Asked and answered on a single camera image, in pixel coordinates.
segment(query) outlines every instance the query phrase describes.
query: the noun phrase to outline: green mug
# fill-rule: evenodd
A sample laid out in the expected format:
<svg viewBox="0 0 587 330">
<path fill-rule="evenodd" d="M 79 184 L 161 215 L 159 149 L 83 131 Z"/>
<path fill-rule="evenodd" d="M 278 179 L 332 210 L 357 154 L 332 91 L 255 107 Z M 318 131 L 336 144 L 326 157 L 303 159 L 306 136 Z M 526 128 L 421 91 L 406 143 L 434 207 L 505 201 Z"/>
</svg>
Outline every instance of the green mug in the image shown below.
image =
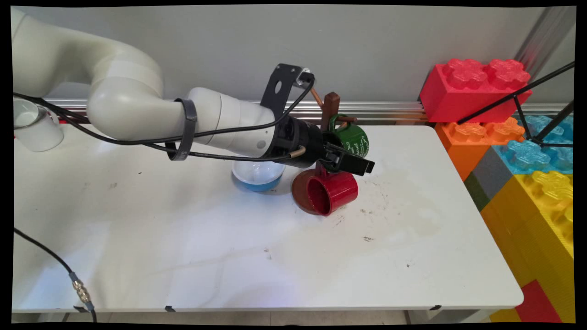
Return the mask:
<svg viewBox="0 0 587 330">
<path fill-rule="evenodd" d="M 367 139 L 365 131 L 353 123 L 347 123 L 346 126 L 335 129 L 336 119 L 338 117 L 347 116 L 341 113 L 332 116 L 328 131 L 340 140 L 341 146 L 348 152 L 363 158 L 367 156 L 367 152 L 369 152 L 369 139 Z"/>
</svg>

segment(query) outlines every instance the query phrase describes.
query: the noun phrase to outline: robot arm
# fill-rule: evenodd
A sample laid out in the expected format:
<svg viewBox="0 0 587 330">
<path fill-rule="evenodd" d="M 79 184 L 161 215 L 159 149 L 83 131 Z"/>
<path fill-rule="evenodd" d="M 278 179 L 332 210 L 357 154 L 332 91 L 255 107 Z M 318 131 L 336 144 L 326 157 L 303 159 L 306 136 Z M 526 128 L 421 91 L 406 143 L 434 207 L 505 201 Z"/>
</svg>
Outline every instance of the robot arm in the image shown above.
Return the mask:
<svg viewBox="0 0 587 330">
<path fill-rule="evenodd" d="M 10 13 L 14 92 L 43 97 L 62 82 L 87 83 L 87 116 L 102 133 L 126 141 L 182 135 L 183 106 L 162 99 L 161 69 L 149 55 L 125 43 L 44 24 L 12 7 Z M 313 79 L 307 69 L 278 65 L 261 105 L 194 88 L 187 98 L 197 109 L 195 132 L 273 123 L 283 115 L 291 87 L 309 84 L 308 77 Z M 282 84 L 276 92 L 277 83 Z M 263 158 L 303 147 L 301 156 L 278 162 L 305 168 L 327 161 L 336 170 L 361 176 L 373 168 L 372 161 L 326 142 L 316 125 L 290 116 L 267 128 L 201 136 L 194 142 Z"/>
<path fill-rule="evenodd" d="M 15 8 L 11 30 L 14 92 L 43 97 L 62 82 L 87 83 L 87 116 L 102 133 L 119 140 L 181 135 L 182 105 L 162 99 L 161 69 L 149 55 L 125 43 L 39 22 Z M 198 110 L 196 132 L 274 120 L 265 107 L 209 89 L 194 88 L 187 98 Z M 261 157 L 273 136 L 269 127 L 194 141 Z"/>
</svg>

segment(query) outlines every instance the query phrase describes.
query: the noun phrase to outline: table top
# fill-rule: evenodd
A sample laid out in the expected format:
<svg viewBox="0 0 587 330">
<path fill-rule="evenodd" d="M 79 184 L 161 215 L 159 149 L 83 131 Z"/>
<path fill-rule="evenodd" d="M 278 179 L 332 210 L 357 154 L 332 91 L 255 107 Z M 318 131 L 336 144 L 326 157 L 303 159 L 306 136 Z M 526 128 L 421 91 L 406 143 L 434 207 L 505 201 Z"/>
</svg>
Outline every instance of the table top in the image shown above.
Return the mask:
<svg viewBox="0 0 587 330">
<path fill-rule="evenodd" d="M 522 292 L 433 129 L 364 126 L 373 173 L 329 217 L 300 210 L 287 167 L 246 190 L 231 161 L 169 161 L 62 125 L 14 141 L 14 223 L 60 255 L 99 312 L 499 309 Z M 194 144 L 194 151 L 223 150 Z M 63 267 L 14 238 L 13 312 L 82 306 Z"/>
</svg>

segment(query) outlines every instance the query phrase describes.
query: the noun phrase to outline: white mug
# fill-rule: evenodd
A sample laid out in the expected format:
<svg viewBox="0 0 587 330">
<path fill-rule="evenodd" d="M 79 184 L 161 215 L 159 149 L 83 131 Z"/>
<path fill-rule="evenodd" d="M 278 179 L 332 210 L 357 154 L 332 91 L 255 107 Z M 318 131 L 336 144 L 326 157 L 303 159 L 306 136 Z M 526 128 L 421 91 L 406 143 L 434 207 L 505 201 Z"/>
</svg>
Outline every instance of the white mug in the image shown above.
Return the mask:
<svg viewBox="0 0 587 330">
<path fill-rule="evenodd" d="M 27 149 L 45 151 L 61 143 L 63 132 L 54 112 L 23 99 L 14 99 L 13 106 L 14 136 Z"/>
</svg>

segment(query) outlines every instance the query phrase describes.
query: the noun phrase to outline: white wall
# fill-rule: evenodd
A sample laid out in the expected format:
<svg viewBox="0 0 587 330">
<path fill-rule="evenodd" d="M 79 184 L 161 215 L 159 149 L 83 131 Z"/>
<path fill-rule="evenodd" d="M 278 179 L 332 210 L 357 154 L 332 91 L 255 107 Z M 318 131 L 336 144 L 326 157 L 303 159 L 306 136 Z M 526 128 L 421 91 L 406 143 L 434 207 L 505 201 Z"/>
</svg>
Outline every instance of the white wall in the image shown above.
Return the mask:
<svg viewBox="0 0 587 330">
<path fill-rule="evenodd" d="M 575 60 L 575 33 L 574 25 L 561 44 L 552 54 L 536 78 L 543 77 Z M 573 99 L 575 84 L 575 69 L 561 73 L 559 76 L 532 89 L 532 96 L 528 102 L 532 103 L 569 103 Z"/>
<path fill-rule="evenodd" d="M 309 67 L 322 95 L 415 101 L 436 63 L 512 58 L 543 8 L 374 5 L 17 6 L 131 44 L 163 68 L 165 96 L 196 86 L 259 100 L 278 63 Z M 62 85 L 49 97 L 86 98 Z"/>
</svg>

